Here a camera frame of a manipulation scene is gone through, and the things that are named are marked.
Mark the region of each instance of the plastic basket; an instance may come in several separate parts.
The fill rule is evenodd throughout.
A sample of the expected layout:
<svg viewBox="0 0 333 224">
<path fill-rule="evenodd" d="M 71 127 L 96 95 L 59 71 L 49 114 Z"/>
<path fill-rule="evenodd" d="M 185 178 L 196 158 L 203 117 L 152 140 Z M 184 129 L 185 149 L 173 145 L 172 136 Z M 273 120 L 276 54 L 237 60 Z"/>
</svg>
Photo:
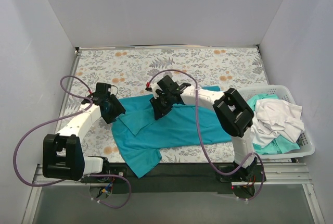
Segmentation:
<svg viewBox="0 0 333 224">
<path fill-rule="evenodd" d="M 279 97 L 279 99 L 296 104 L 295 100 L 292 98 L 289 89 L 287 89 L 285 86 L 282 85 L 253 86 L 253 87 L 239 88 L 237 90 L 246 101 L 251 97 L 253 97 L 254 95 L 260 93 L 266 93 L 269 95 L 276 94 Z M 312 155 L 314 153 L 315 147 L 313 145 L 312 140 L 310 139 L 310 137 L 306 132 L 306 128 L 305 131 L 301 133 L 297 143 L 300 145 L 299 150 L 293 150 L 288 153 L 280 155 L 261 155 L 261 157 L 264 159 L 289 159 L 289 158 L 297 158 L 297 157 Z"/>
</svg>

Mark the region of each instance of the teal cloth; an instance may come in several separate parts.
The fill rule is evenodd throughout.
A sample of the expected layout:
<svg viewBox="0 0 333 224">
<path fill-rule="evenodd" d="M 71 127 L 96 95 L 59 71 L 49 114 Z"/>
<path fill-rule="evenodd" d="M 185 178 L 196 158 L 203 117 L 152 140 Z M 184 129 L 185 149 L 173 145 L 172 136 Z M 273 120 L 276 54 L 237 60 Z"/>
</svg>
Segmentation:
<svg viewBox="0 0 333 224">
<path fill-rule="evenodd" d="M 218 86 L 205 89 L 220 90 Z M 151 98 L 144 95 L 120 99 L 126 115 L 119 116 L 112 125 L 121 156 L 139 178 L 160 162 L 160 148 L 199 144 L 194 106 L 175 105 L 166 116 L 155 120 Z M 199 123 L 204 144 L 231 141 L 215 112 L 199 108 Z"/>
<path fill-rule="evenodd" d="M 254 111 L 255 110 L 255 104 L 257 103 L 257 100 L 261 99 L 279 99 L 279 97 L 275 94 L 268 95 L 268 94 L 258 94 L 253 96 L 251 99 L 247 101 L 250 108 Z M 286 138 L 284 138 L 282 135 L 279 135 L 277 138 L 275 138 L 270 144 L 268 144 L 266 147 L 262 148 L 259 145 L 253 144 L 254 150 L 259 155 L 277 155 L 277 154 L 284 154 L 291 150 L 299 150 L 300 147 L 297 143 L 290 142 Z"/>
</svg>

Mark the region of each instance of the white cloth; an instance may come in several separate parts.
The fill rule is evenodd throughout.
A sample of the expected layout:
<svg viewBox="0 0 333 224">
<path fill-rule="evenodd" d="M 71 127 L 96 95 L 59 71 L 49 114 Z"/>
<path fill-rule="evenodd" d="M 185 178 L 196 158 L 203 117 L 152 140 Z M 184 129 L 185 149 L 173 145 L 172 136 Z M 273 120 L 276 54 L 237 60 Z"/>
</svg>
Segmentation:
<svg viewBox="0 0 333 224">
<path fill-rule="evenodd" d="M 282 135 L 296 142 L 304 124 L 301 118 L 302 107 L 278 99 L 261 99 L 255 104 L 252 132 L 253 142 L 266 147 L 273 139 Z"/>
</svg>

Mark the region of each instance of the white wall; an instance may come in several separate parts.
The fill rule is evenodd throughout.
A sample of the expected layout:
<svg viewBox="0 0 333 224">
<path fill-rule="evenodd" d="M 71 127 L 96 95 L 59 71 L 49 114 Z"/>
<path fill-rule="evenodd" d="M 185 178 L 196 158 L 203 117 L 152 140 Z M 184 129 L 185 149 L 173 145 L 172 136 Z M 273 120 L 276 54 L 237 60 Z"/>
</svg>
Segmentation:
<svg viewBox="0 0 333 224">
<path fill-rule="evenodd" d="M 73 46 L 249 46 L 282 0 L 49 0 Z"/>
<path fill-rule="evenodd" d="M 12 166 L 14 148 L 30 128 L 59 114 L 63 92 L 59 79 L 68 74 L 74 49 L 47 0 L 0 0 L 0 222 L 21 223 L 31 188 Z M 32 181 L 41 160 L 40 129 L 19 151 L 19 170 Z"/>
<path fill-rule="evenodd" d="M 327 223 L 333 220 L 333 0 L 284 0 L 262 43 L 270 83 L 303 106 L 316 151 L 305 159 Z"/>
</svg>

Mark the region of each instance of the floral tablecloth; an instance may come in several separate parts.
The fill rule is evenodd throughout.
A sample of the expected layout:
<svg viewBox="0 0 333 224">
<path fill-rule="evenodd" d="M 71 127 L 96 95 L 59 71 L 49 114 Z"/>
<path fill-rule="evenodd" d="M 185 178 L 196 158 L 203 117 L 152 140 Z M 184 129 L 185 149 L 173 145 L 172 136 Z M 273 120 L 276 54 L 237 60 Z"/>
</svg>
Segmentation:
<svg viewBox="0 0 333 224">
<path fill-rule="evenodd" d="M 189 48 L 189 49 L 126 49 L 82 51 L 76 76 L 92 89 L 96 82 L 107 82 L 119 88 L 117 98 L 148 94 L 145 84 L 152 75 L 163 69 L 180 69 L 195 77 L 200 86 L 229 87 L 266 85 L 267 80 L 256 48 Z M 178 83 L 191 82 L 178 72 L 167 72 Z M 71 92 L 86 95 L 86 88 L 73 82 Z M 78 111 L 80 100 L 69 97 L 65 115 Z M 86 156 L 105 156 L 110 162 L 124 162 L 114 142 L 111 126 L 100 119 L 82 140 Z M 214 162 L 232 162 L 230 143 L 206 145 Z M 162 162 L 207 162 L 200 146 L 183 146 L 161 150 Z"/>
</svg>

